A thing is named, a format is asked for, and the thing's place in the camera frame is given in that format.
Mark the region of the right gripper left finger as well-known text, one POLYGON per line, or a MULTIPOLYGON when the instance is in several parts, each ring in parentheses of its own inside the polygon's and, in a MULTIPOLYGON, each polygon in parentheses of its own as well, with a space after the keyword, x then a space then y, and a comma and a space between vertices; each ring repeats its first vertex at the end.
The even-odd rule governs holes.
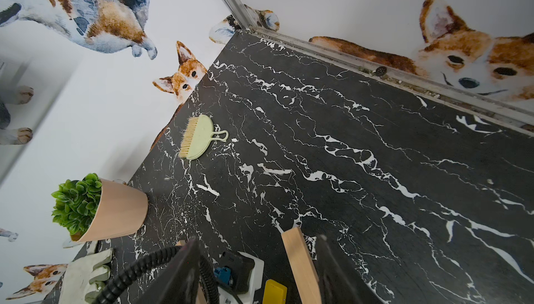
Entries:
POLYGON ((190 238, 136 303, 195 303, 200 285, 200 247, 190 238))

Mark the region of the wooden block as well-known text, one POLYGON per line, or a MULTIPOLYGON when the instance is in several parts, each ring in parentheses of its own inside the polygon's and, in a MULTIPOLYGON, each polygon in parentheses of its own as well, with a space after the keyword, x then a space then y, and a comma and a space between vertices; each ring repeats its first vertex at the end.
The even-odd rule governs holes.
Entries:
POLYGON ((299 227, 282 233, 289 264, 302 303, 321 304, 318 274, 299 227))

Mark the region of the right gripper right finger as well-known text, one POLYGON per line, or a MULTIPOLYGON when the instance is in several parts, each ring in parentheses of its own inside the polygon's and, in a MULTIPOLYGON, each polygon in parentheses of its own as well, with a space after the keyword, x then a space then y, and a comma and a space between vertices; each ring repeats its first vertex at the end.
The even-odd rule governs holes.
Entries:
POLYGON ((322 303, 382 303, 349 258, 325 235, 316 242, 318 286, 322 303))

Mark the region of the yellow block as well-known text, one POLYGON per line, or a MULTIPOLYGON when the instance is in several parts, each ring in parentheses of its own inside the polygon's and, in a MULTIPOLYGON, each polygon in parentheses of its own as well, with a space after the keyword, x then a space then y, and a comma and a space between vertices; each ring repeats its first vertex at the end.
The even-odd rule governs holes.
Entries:
POLYGON ((265 283, 262 304, 286 304, 287 292, 286 286, 269 279, 265 283))

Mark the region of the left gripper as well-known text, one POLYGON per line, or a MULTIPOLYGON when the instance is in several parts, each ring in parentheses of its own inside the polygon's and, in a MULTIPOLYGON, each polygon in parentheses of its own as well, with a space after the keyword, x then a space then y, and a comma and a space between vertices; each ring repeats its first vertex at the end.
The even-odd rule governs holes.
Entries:
POLYGON ((263 283, 264 261, 245 252, 223 251, 214 269, 219 303, 254 303, 263 283))

